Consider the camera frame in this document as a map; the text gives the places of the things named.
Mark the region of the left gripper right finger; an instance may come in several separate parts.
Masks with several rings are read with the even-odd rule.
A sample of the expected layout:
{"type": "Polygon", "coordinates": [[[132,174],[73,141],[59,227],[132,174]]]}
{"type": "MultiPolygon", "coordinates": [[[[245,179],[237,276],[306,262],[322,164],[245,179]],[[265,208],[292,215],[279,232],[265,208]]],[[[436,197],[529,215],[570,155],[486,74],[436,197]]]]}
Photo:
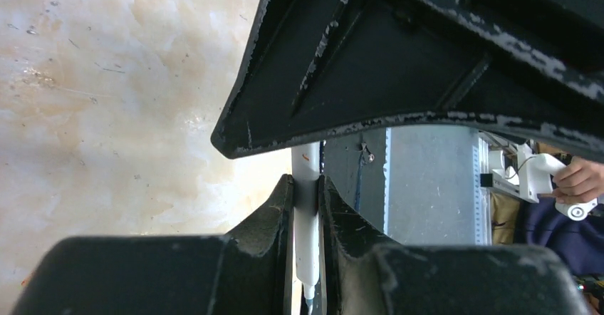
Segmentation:
{"type": "Polygon", "coordinates": [[[590,314],[543,247],[405,246],[318,181],[324,314],[590,314]]]}

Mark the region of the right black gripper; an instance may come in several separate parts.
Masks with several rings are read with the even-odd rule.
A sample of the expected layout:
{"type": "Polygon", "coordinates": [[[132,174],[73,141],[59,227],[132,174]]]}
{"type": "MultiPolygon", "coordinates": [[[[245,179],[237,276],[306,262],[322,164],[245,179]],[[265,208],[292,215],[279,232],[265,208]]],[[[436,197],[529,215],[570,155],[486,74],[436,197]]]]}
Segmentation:
{"type": "Polygon", "coordinates": [[[603,0],[260,0],[211,135],[234,159],[463,125],[603,160],[603,0]]]}

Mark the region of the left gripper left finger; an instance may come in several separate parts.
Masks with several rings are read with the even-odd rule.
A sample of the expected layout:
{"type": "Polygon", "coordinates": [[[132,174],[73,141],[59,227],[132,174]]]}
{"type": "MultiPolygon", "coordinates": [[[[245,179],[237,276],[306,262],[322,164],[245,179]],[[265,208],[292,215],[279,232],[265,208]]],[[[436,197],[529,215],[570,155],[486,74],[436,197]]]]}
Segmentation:
{"type": "Polygon", "coordinates": [[[14,314],[289,314],[293,180],[226,234],[69,237],[14,314]]]}

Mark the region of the white pen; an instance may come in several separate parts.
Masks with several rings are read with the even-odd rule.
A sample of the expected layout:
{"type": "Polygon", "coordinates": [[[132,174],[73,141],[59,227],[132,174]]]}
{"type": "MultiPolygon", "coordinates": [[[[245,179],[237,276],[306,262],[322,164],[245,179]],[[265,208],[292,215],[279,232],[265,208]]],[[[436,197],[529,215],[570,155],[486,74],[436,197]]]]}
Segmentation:
{"type": "Polygon", "coordinates": [[[293,176],[293,226],[296,276],[303,285],[308,310],[312,309],[320,277],[318,179],[321,174],[320,143],[291,148],[293,176]]]}

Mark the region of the operator hand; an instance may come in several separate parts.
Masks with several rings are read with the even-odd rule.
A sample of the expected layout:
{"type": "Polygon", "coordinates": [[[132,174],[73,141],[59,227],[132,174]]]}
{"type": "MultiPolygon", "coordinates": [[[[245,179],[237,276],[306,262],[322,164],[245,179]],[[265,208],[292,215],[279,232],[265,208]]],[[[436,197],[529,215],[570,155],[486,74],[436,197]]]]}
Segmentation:
{"type": "Polygon", "coordinates": [[[553,195],[557,203],[587,203],[603,195],[603,164],[580,157],[553,177],[556,189],[553,195]]]}

